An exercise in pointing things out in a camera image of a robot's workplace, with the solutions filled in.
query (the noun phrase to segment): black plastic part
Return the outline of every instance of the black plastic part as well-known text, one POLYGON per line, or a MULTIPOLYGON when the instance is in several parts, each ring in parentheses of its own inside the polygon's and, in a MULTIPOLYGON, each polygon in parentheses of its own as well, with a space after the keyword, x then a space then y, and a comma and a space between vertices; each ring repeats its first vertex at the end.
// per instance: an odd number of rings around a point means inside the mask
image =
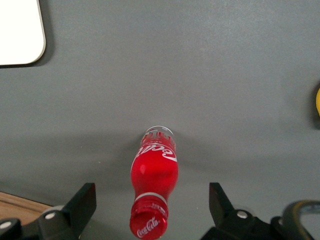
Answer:
POLYGON ((209 185, 209 209, 215 227, 201 240, 285 240, 279 219, 272 224, 265 223, 252 216, 248 211, 234 209, 221 185, 211 182, 209 185))
POLYGON ((94 214, 96 207, 96 186, 94 183, 86 183, 62 208, 61 212, 69 220, 72 231, 79 236, 94 214))
POLYGON ((77 240, 75 233, 69 225, 64 214, 59 210, 49 211, 38 218, 39 240, 77 240), (48 214, 54 214, 51 219, 46 219, 48 214))
POLYGON ((61 211, 45 212, 24 226, 17 218, 1 219, 0 226, 11 224, 0 229, 0 240, 78 240, 96 207, 96 186, 86 183, 61 211))
POLYGON ((14 239, 21 234, 21 222, 17 218, 5 218, 0 220, 0 226, 9 222, 10 225, 0 229, 0 240, 14 239))
POLYGON ((235 210, 218 182, 209 184, 209 209, 216 227, 219 227, 228 214, 235 210))

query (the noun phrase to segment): wooden surface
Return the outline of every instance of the wooden surface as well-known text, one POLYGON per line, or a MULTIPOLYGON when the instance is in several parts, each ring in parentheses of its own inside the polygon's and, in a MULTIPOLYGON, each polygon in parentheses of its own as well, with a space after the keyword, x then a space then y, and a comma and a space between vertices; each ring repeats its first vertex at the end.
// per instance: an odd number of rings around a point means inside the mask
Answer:
POLYGON ((49 205, 0 192, 0 219, 18 218, 25 225, 49 208, 49 205))

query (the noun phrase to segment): screw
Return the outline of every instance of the screw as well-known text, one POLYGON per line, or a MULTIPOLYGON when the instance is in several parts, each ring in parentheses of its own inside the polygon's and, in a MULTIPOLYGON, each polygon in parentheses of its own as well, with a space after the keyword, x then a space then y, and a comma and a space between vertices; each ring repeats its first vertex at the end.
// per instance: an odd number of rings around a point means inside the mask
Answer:
POLYGON ((50 219, 53 219, 55 215, 56 215, 56 213, 52 212, 52 213, 49 213, 49 214, 45 215, 44 218, 47 219, 47 220, 50 220, 50 219))
POLYGON ((248 217, 248 214, 245 211, 238 211, 236 215, 242 219, 246 219, 248 217))
POLYGON ((0 229, 6 229, 9 227, 12 223, 10 221, 6 221, 0 225, 0 229))

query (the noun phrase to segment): yellow object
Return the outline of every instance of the yellow object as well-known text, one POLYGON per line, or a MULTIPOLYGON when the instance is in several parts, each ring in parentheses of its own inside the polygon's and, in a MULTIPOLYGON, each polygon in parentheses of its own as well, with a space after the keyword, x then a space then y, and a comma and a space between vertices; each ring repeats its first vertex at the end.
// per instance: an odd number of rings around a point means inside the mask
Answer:
POLYGON ((318 114, 319 114, 319 116, 320 116, 320 89, 319 89, 318 92, 316 93, 315 106, 316 106, 316 109, 317 109, 318 114))

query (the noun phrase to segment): red plastic bottle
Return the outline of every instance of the red plastic bottle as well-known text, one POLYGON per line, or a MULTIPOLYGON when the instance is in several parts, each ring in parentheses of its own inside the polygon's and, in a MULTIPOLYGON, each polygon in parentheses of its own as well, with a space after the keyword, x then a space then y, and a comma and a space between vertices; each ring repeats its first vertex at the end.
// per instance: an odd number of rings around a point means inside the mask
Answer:
POLYGON ((155 240, 167 229, 168 197, 178 180, 176 144, 164 126, 149 128, 131 167, 135 200, 130 229, 139 239, 155 240))

